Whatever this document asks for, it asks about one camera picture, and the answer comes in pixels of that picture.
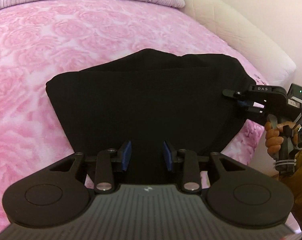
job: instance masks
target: black cloth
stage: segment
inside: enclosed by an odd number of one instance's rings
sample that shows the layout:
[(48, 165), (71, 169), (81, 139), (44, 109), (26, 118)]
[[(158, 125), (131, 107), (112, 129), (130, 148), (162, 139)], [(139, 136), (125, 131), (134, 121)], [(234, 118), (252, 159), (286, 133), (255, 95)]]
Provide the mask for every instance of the black cloth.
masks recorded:
[(122, 182), (168, 183), (162, 142), (199, 154), (221, 151), (245, 119), (223, 89), (255, 81), (221, 54), (184, 55), (144, 49), (79, 72), (55, 76), (46, 91), (75, 152), (96, 155), (132, 141)]

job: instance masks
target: pink rose pattern blanket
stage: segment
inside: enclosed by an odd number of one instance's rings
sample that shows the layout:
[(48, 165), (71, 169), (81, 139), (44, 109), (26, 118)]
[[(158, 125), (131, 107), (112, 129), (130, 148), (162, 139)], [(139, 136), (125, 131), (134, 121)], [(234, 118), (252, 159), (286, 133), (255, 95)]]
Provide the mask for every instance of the pink rose pattern blanket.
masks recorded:
[[(0, 231), (9, 223), (1, 206), (6, 188), (73, 153), (45, 83), (144, 48), (227, 54), (265, 83), (240, 53), (174, 8), (130, 0), (45, 0), (0, 10)], [(223, 153), (248, 164), (262, 131), (247, 121)]]

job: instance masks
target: round pad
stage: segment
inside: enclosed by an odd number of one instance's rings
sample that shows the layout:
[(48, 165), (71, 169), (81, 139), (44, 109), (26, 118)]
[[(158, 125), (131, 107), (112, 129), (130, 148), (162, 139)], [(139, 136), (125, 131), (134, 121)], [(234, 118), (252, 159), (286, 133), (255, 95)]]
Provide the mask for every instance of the round pad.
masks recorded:
[(11, 185), (3, 195), (3, 208), (11, 222), (43, 228), (79, 216), (90, 200), (87, 188), (68, 172), (33, 174)]
[(293, 205), (293, 195), (284, 184), (245, 171), (227, 172), (212, 184), (206, 200), (220, 218), (246, 228), (284, 223)]
[(62, 197), (62, 190), (54, 185), (42, 184), (31, 187), (26, 192), (26, 199), (38, 206), (51, 205)]
[(262, 205), (270, 199), (271, 193), (263, 186), (248, 184), (237, 187), (234, 197), (243, 204)]

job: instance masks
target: human hand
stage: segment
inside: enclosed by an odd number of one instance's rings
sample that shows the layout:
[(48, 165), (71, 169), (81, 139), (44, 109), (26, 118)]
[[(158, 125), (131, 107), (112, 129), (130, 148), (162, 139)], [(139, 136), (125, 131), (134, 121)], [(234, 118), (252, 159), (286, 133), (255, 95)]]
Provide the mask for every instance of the human hand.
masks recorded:
[[(289, 125), (289, 127), (292, 129), (295, 126), (294, 122), (283, 122), (277, 124), (276, 129), (272, 129), (272, 124), (270, 122), (267, 122), (264, 126), (264, 129), (267, 131), (266, 133), (266, 147), (268, 148), (268, 154), (273, 155), (277, 153), (280, 148), (281, 144), (283, 143), (283, 138), (279, 136), (280, 132), (283, 132), (283, 127), (285, 125)], [(298, 143), (298, 128), (300, 126), (297, 126), (294, 131), (294, 137), (293, 137), (293, 143), (296, 145)]]

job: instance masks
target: finger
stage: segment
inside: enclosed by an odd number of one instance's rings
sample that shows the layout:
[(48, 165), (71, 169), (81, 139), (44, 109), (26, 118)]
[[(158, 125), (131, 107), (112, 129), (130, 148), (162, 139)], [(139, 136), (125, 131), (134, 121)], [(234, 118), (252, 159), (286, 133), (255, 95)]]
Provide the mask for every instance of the finger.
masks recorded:
[(277, 153), (278, 151), (280, 151), (280, 149), (281, 149), (281, 145), (273, 145), (268, 148), (268, 154), (273, 155), (273, 154)]
[(283, 127), (286, 125), (289, 125), (289, 127), (292, 129), (295, 126), (295, 123), (286, 121), (283, 123), (278, 123), (276, 127), (280, 130), (280, 132), (283, 132)]
[(269, 131), (267, 131), (266, 133), (266, 139), (270, 139), (272, 137), (278, 137), (280, 134), (278, 129), (270, 129)]
[(270, 122), (266, 122), (264, 125), (264, 130), (269, 131), (270, 129), (272, 129), (272, 124)]
[(268, 140), (266, 140), (266, 146), (269, 148), (274, 145), (280, 145), (283, 143), (283, 138), (282, 137), (272, 137)]

